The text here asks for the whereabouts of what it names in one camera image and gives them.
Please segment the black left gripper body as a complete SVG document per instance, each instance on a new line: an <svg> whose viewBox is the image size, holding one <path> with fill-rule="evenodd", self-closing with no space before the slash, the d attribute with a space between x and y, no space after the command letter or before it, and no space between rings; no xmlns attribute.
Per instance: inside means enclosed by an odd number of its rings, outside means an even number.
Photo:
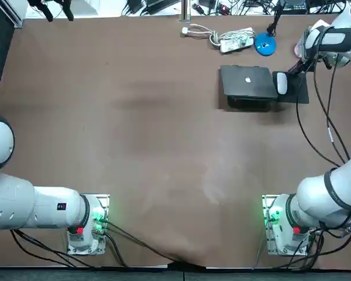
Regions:
<svg viewBox="0 0 351 281"><path fill-rule="evenodd" d="M61 6L70 6L71 5L71 0L50 0L50 2L55 2ZM30 6L40 6L40 5L45 5L47 1L43 0L28 0L28 3Z"/></svg>

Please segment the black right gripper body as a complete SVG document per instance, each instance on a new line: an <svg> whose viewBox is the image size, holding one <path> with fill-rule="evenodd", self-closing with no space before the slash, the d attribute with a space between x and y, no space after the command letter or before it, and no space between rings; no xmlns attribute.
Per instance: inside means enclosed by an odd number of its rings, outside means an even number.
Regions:
<svg viewBox="0 0 351 281"><path fill-rule="evenodd" d="M300 73L307 73L307 72L314 72L314 64L315 64L315 59L311 58L311 59L299 59L299 64L300 64Z"/></svg>

